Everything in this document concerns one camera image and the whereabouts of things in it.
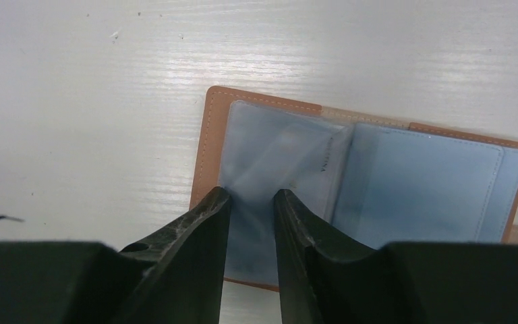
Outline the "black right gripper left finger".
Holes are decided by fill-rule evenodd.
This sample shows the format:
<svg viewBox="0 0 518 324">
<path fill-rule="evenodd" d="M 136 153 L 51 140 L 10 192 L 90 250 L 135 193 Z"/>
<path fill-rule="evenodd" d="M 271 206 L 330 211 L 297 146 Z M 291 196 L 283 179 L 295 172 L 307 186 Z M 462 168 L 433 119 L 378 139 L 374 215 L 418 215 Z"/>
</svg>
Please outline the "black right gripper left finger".
<svg viewBox="0 0 518 324">
<path fill-rule="evenodd" d="M 100 242 L 0 242 L 0 323 L 217 323 L 231 197 L 120 251 Z"/>
</svg>

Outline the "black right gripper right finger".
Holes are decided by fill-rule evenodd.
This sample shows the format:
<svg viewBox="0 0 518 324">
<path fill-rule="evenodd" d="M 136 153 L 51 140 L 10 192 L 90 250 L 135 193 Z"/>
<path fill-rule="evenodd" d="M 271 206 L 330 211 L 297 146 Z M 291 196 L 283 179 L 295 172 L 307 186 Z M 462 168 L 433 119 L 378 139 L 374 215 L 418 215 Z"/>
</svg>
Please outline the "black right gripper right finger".
<svg viewBox="0 0 518 324">
<path fill-rule="evenodd" d="M 518 245 L 370 248 L 290 190 L 274 197 L 284 323 L 518 323 Z"/>
</svg>

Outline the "tan leather card holder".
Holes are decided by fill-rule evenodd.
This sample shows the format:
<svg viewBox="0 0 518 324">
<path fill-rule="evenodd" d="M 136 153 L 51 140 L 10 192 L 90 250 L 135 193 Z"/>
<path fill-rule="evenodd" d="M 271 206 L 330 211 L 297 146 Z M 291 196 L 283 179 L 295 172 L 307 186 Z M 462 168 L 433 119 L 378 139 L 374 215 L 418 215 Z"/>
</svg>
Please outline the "tan leather card holder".
<svg viewBox="0 0 518 324">
<path fill-rule="evenodd" d="M 273 197 L 291 190 L 349 237 L 518 244 L 518 142 L 208 89 L 191 205 L 233 199 L 225 279 L 277 290 Z"/>
</svg>

